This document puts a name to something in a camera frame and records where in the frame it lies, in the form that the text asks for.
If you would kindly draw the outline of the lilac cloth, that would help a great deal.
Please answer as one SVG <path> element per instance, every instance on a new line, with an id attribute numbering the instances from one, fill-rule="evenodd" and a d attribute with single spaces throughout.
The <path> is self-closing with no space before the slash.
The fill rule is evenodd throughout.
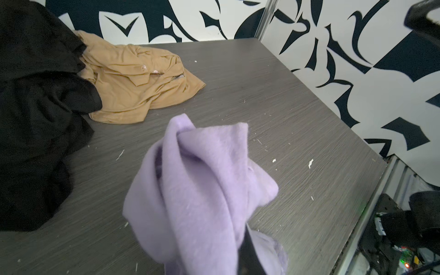
<path id="1" fill-rule="evenodd" d="M 237 275 L 246 224 L 277 194 L 277 183 L 248 157 L 247 124 L 197 128 L 181 114 L 147 151 L 123 215 L 165 274 Z M 286 274 L 283 247 L 253 231 L 267 275 Z"/>

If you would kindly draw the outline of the aluminium frame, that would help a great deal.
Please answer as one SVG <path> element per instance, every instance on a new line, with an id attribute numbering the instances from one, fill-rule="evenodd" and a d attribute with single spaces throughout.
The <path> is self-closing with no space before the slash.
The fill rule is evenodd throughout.
<path id="1" fill-rule="evenodd" d="M 258 28 L 255 33 L 255 38 L 262 41 L 262 38 L 270 24 L 271 18 L 277 7 L 278 0 L 268 0 L 264 12 L 262 14 L 261 20 L 259 22 Z"/>

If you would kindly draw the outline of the tan cloth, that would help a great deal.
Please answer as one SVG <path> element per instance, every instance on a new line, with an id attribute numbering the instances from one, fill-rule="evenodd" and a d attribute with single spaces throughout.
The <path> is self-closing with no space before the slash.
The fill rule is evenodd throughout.
<path id="1" fill-rule="evenodd" d="M 87 47 L 81 56 L 85 68 L 79 76 L 96 87 L 102 100 L 102 109 L 89 114 L 94 121 L 140 123 L 149 110 L 181 104 L 205 87 L 168 50 L 113 45 L 82 30 L 75 35 Z"/>

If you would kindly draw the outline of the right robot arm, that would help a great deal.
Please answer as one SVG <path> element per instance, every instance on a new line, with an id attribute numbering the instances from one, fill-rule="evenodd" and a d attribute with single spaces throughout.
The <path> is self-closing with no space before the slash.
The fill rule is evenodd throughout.
<path id="1" fill-rule="evenodd" d="M 440 0 L 426 0 L 412 5 L 404 18 L 404 26 L 440 47 L 440 25 L 427 18 L 429 12 L 440 8 Z"/>

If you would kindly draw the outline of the black cloth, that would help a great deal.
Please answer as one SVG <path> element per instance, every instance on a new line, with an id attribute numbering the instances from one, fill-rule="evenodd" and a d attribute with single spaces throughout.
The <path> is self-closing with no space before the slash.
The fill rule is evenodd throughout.
<path id="1" fill-rule="evenodd" d="M 33 231 L 73 189 L 64 158 L 94 131 L 102 108 L 79 76 L 86 45 L 44 6 L 1 2 L 1 230 Z"/>

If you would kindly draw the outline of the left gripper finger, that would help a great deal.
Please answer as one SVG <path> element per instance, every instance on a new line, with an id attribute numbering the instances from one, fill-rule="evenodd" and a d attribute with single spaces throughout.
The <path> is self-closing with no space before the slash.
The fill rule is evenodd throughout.
<path id="1" fill-rule="evenodd" d="M 246 224 L 244 240 L 238 250 L 238 275 L 266 275 L 259 258 L 261 241 L 258 235 Z"/>

